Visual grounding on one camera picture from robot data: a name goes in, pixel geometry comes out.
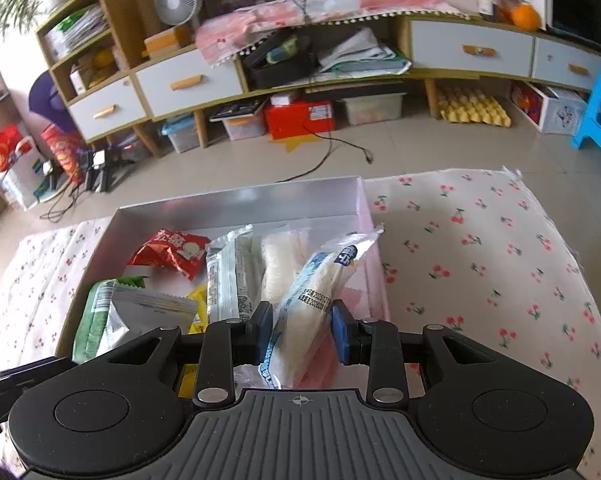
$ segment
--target cherry print mattress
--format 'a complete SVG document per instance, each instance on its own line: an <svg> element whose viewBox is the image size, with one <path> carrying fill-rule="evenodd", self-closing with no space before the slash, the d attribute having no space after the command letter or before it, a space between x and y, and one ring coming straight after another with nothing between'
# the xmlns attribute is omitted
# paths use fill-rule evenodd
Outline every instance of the cherry print mattress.
<svg viewBox="0 0 601 480"><path fill-rule="evenodd" d="M580 466L601 478L601 316L577 261L533 194L505 171L367 180L392 321L454 330L579 391L595 419ZM109 218L25 238L0 285L0 369L53 354L67 301ZM420 383L408 371L412 391ZM0 463L23 471L0 435Z"/></svg>

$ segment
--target yellow egg tray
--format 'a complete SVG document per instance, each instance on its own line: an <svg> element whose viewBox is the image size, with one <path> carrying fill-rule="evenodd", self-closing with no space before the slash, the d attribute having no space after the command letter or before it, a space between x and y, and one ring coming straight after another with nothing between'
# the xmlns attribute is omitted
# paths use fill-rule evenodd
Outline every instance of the yellow egg tray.
<svg viewBox="0 0 601 480"><path fill-rule="evenodd" d="M511 118L492 96L471 88L437 89L441 117L448 123L485 123L492 126L512 125Z"/></svg>

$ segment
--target crosshair marking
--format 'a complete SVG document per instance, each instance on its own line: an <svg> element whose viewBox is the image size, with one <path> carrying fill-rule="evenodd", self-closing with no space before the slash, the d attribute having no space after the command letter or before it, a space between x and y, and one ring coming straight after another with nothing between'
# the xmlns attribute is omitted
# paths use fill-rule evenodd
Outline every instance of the crosshair marking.
<svg viewBox="0 0 601 480"><path fill-rule="evenodd" d="M307 403L308 403L310 400L311 400L311 399L308 399L308 398L307 398L307 397L305 397L305 396L299 395L299 396L296 396L296 397L294 397L294 398L292 399L292 402L293 402L294 404L297 404L298 406L303 406L304 404L307 404Z"/></svg>

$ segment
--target purple object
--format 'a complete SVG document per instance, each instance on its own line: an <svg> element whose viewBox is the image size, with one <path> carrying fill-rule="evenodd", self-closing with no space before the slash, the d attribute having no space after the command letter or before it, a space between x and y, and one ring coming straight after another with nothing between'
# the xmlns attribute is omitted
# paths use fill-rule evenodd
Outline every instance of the purple object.
<svg viewBox="0 0 601 480"><path fill-rule="evenodd" d="M49 119L65 133L78 130L74 121L65 108L65 103L56 90L49 72L43 72L34 81L29 91L29 109L40 116Z"/></svg>

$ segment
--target white fan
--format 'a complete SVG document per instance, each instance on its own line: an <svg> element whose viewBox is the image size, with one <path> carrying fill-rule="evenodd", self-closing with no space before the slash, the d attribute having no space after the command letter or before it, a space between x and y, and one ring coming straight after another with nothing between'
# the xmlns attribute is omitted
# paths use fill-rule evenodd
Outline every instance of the white fan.
<svg viewBox="0 0 601 480"><path fill-rule="evenodd" d="M174 26L191 20L196 28L202 0L154 0L154 7L163 23Z"/></svg>

